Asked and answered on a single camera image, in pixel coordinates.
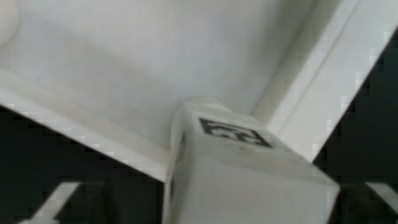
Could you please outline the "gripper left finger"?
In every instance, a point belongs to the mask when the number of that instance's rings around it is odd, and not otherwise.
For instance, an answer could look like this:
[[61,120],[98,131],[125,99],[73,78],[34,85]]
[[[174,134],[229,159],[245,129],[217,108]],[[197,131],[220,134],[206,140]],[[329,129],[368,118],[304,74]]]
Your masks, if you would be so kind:
[[139,184],[62,182],[16,224],[160,224],[157,194]]

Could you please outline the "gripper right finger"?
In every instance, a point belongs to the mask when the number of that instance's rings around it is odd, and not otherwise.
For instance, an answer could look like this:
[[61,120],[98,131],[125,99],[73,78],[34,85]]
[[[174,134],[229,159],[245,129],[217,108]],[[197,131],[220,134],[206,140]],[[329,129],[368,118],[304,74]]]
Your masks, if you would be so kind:
[[398,185],[364,182],[341,185],[334,224],[398,224]]

